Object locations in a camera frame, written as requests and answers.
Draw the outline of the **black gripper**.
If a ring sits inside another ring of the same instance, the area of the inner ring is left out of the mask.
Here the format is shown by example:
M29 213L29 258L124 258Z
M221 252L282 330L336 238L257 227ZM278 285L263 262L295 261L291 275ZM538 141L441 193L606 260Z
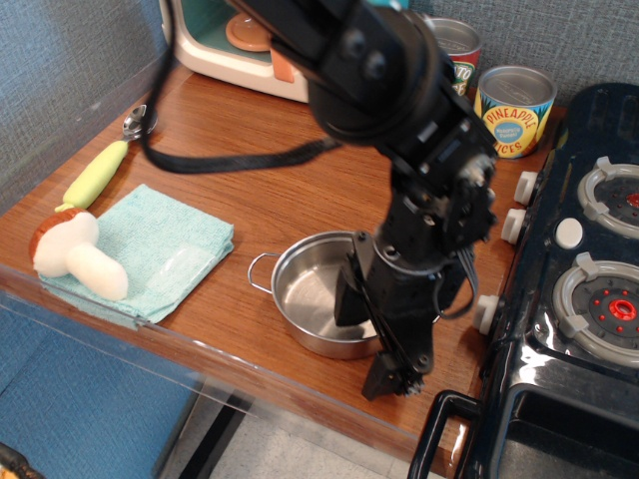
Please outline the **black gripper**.
M448 311L469 279L469 249L442 253L428 241L415 251L406 256L381 236L357 232L337 276L335 324L370 320L381 345L361 390L368 401L420 393L434 366L434 324L469 310Z

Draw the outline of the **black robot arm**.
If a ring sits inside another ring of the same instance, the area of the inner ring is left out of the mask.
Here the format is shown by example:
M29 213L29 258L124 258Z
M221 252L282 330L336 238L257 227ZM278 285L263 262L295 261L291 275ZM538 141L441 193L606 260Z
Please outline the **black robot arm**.
M381 350L367 399L409 395L433 366L432 328L476 284L474 246L496 218L494 141L453 89L454 69L414 13L366 1L240 1L306 77L333 139L390 162L391 200L374 234L356 233L341 264L334 319L370 321Z

